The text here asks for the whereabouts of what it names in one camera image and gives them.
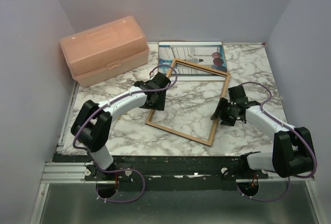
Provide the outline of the photo print with balloons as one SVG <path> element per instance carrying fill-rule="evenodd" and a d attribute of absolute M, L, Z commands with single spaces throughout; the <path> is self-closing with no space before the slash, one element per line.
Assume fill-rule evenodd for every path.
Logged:
<path fill-rule="evenodd" d="M 227 72 L 222 43 L 219 42 L 160 42 L 158 46 L 159 71 L 168 72 L 167 65 L 171 65 L 175 58 L 195 63 L 200 66 Z M 224 81 L 225 78 L 188 66 L 176 64 L 173 66 L 179 81 Z"/>

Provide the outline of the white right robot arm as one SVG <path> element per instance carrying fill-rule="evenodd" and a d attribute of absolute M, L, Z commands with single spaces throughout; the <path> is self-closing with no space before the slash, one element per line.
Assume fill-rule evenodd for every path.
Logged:
<path fill-rule="evenodd" d="M 307 128 L 283 122 L 264 109 L 265 103 L 249 100 L 243 84 L 229 88 L 228 93 L 229 99 L 219 100 L 211 119 L 220 119 L 226 126 L 234 126 L 236 121 L 250 123 L 273 143 L 271 152 L 251 152 L 243 156 L 244 162 L 238 165 L 241 177 L 250 178 L 257 170 L 274 172 L 283 178 L 314 176 L 317 158 Z"/>

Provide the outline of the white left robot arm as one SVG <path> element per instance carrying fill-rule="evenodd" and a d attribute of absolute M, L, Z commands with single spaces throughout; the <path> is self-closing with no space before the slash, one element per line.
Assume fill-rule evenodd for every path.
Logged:
<path fill-rule="evenodd" d="M 106 146 L 112 123 L 135 108 L 163 111 L 170 83 L 170 79 L 159 72 L 146 82 L 135 82 L 129 90 L 110 100 L 100 103 L 88 100 L 83 104 L 71 127 L 72 145 L 89 153 L 103 180 L 111 179 L 115 172 L 114 159 Z"/>

